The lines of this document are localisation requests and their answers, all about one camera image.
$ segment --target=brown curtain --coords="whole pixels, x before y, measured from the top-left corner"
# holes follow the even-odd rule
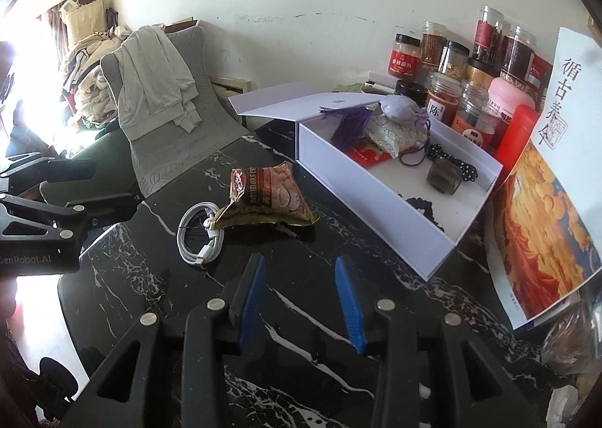
[[[41,16],[42,21],[45,22],[48,27],[50,27],[52,37],[54,38],[54,44],[56,45],[57,68],[61,63],[62,58],[69,50],[67,44],[67,26],[62,23],[61,16],[58,13],[61,5],[62,3],[53,6],[46,12],[46,14]]]

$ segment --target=blue gripper pad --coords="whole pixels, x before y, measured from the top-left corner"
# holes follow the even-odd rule
[[[239,350],[242,353],[253,339],[255,320],[259,315],[261,297],[266,284],[266,260],[259,257],[257,269],[251,279],[249,292],[240,312]]]
[[[335,283],[347,325],[349,341],[355,347],[356,352],[362,355],[366,349],[366,335],[363,330],[362,307],[347,269],[352,266],[348,257],[339,256],[335,263]]]

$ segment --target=clear plastic bag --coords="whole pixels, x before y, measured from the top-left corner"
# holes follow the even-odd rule
[[[579,304],[561,315],[546,336],[541,360],[558,375],[589,372],[602,353],[602,291],[585,291]]]

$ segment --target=box lid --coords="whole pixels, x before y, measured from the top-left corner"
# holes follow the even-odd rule
[[[300,122],[320,114],[320,107],[346,108],[378,102],[384,95],[371,93],[316,93],[308,83],[288,83],[231,96],[238,115]]]

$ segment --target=white box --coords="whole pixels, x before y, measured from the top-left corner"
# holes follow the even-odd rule
[[[431,161],[410,168],[389,160],[363,168],[332,144],[337,117],[324,118],[320,107],[369,105],[383,95],[316,93],[307,83],[289,83],[230,98],[239,115],[292,120],[296,123],[296,159],[353,210],[424,280],[433,276],[483,207],[502,165],[438,120],[431,120],[431,141],[475,166],[476,182],[462,182],[456,193],[438,193],[426,182]],[[405,198],[432,202],[442,232]]]

